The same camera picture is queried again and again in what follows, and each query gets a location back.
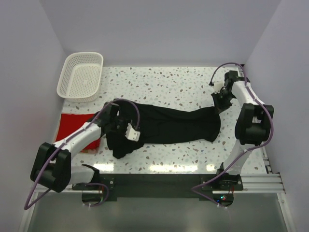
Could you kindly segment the black t shirt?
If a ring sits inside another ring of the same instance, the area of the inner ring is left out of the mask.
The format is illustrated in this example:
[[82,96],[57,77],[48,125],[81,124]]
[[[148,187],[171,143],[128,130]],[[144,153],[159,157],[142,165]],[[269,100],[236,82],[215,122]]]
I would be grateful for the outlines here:
[[221,119],[215,107],[205,107],[191,112],[180,111],[154,105],[117,101],[119,116],[134,124],[138,123],[140,138],[137,142],[128,140],[124,135],[109,133],[107,146],[112,155],[123,158],[143,147],[145,144],[177,144],[195,140],[216,140]]

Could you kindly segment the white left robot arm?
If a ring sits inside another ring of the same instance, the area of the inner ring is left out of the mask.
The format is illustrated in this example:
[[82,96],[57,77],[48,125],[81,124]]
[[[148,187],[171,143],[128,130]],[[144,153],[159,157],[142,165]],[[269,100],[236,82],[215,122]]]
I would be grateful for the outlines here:
[[139,140],[140,132],[129,118],[120,115],[118,104],[107,104],[80,128],[54,143],[43,143],[30,173],[33,189],[42,185],[48,190],[62,192],[68,185],[85,185],[96,189],[101,185],[99,170],[93,166],[73,167],[72,159],[90,143],[103,135],[116,134],[127,141]]

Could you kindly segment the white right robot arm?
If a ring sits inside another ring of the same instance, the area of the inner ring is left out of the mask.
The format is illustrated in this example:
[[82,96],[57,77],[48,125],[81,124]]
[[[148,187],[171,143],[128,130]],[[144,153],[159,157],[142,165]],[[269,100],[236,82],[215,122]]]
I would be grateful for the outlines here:
[[236,99],[241,107],[235,125],[235,144],[229,157],[220,166],[222,174],[215,178],[217,188],[225,190],[232,185],[230,175],[241,174],[252,151],[270,142],[274,107],[262,102],[254,93],[250,81],[239,77],[237,71],[228,71],[223,82],[211,82],[210,86],[214,90],[211,96],[218,113],[231,107],[232,99]]

